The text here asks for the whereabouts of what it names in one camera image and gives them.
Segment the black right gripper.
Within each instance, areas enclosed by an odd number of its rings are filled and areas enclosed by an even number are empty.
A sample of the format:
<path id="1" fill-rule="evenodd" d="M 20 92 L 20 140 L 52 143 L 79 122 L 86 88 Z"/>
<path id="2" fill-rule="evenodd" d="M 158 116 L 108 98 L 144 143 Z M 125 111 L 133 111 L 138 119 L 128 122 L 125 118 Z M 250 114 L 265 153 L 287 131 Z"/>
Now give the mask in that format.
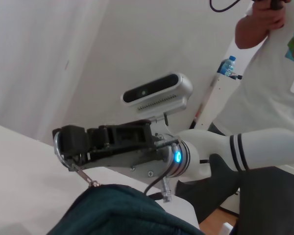
<path id="1" fill-rule="evenodd" d="M 60 131 L 60 150 L 68 169 L 73 169 L 73 164 L 82 167 L 113 155 L 154 148 L 156 138 L 150 126 L 147 119 L 102 125 L 87 132 L 83 127 L 67 125 Z"/>

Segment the person right hand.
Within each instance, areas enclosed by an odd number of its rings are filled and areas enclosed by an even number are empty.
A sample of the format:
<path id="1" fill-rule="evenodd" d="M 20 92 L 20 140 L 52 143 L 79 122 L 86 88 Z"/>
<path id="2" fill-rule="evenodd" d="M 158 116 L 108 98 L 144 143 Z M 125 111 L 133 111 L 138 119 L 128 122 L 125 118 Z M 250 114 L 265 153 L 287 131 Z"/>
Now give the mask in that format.
<path id="1" fill-rule="evenodd" d="M 279 29 L 285 21 L 285 4 L 288 0 L 254 0 L 252 19 L 263 30 Z"/>

